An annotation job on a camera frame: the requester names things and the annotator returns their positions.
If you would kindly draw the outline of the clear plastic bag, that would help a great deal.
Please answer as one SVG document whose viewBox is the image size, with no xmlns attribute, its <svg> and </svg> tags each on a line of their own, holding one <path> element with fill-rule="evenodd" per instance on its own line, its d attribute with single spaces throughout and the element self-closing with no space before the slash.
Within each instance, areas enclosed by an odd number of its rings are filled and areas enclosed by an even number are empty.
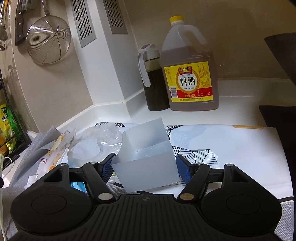
<svg viewBox="0 0 296 241">
<path fill-rule="evenodd" d="M 122 133 L 114 123 L 92 126 L 76 135 L 69 146 L 68 165 L 82 167 L 88 162 L 103 161 L 109 154 L 117 154 L 122 144 Z"/>
</svg>

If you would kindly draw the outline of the white vent grille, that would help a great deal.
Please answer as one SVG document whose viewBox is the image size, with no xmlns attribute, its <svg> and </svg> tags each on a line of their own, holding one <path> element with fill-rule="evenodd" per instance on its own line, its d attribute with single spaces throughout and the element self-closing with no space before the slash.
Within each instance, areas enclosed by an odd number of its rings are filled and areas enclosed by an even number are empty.
<svg viewBox="0 0 296 241">
<path fill-rule="evenodd" d="M 71 0 L 75 26 L 78 33 L 81 48 L 96 39 L 95 31 L 86 0 Z"/>
</svg>

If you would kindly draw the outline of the green yellow snack bag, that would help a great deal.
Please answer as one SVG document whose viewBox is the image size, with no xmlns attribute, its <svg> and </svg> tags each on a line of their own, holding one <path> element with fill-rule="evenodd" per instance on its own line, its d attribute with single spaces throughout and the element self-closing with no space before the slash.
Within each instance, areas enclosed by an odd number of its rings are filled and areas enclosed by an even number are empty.
<svg viewBox="0 0 296 241">
<path fill-rule="evenodd" d="M 1 131 L 6 140 L 6 146 L 11 154 L 16 147 L 17 140 L 21 137 L 17 134 L 20 130 L 13 117 L 13 113 L 6 104 L 1 105 Z"/>
</svg>

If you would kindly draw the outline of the translucent white plastic box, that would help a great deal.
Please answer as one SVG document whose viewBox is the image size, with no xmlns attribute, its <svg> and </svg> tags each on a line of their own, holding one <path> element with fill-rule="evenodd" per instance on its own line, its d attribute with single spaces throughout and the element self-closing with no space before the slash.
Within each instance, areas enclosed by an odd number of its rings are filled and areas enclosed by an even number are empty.
<svg viewBox="0 0 296 241">
<path fill-rule="evenodd" d="M 180 180 L 173 148 L 161 118 L 125 130 L 121 149 L 112 158 L 111 166 L 128 193 Z"/>
</svg>

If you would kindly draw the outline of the blue purple crumpled wrapper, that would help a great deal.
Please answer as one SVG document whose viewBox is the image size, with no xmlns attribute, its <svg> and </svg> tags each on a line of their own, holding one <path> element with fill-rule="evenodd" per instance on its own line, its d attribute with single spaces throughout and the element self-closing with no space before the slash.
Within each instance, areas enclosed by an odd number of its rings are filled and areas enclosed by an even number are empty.
<svg viewBox="0 0 296 241">
<path fill-rule="evenodd" d="M 70 182 L 72 188 L 87 193 L 84 182 Z"/>
</svg>

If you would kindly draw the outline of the grey fabric mat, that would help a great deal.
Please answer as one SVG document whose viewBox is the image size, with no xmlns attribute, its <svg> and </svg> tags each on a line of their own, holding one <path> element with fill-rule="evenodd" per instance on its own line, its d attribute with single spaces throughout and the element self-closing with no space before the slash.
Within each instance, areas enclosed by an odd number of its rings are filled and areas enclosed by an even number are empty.
<svg viewBox="0 0 296 241">
<path fill-rule="evenodd" d="M 16 170 L 11 171 L 13 176 L 9 186 L 4 187 L 1 191 L 4 233 L 7 238 L 13 237 L 18 232 L 10 214 L 13 200 L 25 190 L 24 186 L 29 176 L 34 175 L 37 171 L 38 161 L 46 154 L 46 150 L 52 148 L 59 135 L 60 132 L 55 127 L 51 127 L 45 134 L 38 133 L 27 148 L 24 156 L 20 158 Z M 280 202 L 283 214 L 275 232 L 282 240 L 295 240 L 295 202 L 290 197 L 285 197 Z"/>
</svg>

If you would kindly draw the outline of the dark soy sauce dispenser bottle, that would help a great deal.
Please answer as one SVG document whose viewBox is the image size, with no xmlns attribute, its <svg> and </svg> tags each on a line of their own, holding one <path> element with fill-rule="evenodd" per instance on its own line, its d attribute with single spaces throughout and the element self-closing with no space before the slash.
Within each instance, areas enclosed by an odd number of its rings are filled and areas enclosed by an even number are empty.
<svg viewBox="0 0 296 241">
<path fill-rule="evenodd" d="M 161 111 L 170 107 L 159 61 L 160 53 L 154 44 L 144 45 L 139 49 L 137 63 L 144 86 L 147 107 L 150 111 Z"/>
</svg>

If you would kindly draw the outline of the white geometric deer placemat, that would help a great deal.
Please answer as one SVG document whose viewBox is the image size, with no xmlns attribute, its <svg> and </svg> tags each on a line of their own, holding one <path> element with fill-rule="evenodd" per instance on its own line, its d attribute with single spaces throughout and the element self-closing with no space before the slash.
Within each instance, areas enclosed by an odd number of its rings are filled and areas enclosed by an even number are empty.
<svg viewBox="0 0 296 241">
<path fill-rule="evenodd" d="M 215 169 L 233 164 L 276 198 L 293 196 L 287 159 L 275 128 L 231 125 L 165 128 L 176 156 Z"/>
</svg>

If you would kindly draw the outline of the metal mesh strainer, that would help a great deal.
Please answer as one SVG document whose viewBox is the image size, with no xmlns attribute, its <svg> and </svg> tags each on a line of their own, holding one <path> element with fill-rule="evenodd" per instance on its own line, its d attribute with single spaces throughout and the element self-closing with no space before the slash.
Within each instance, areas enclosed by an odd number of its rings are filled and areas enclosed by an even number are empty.
<svg viewBox="0 0 296 241">
<path fill-rule="evenodd" d="M 29 55 L 38 64 L 53 64 L 61 60 L 71 44 L 71 31 L 67 22 L 51 15 L 46 1 L 42 1 L 45 16 L 28 30 L 26 47 Z"/>
</svg>

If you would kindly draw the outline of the orange snack wrapper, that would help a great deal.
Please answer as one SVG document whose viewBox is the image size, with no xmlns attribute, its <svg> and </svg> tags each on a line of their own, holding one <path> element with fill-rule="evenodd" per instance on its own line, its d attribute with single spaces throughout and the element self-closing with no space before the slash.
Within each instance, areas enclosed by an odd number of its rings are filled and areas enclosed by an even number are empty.
<svg viewBox="0 0 296 241">
<path fill-rule="evenodd" d="M 36 172 L 35 182 L 55 168 L 65 150 L 71 144 L 75 134 L 76 129 L 72 128 L 65 130 L 62 134 L 60 134 L 52 148 L 41 158 Z"/>
</svg>

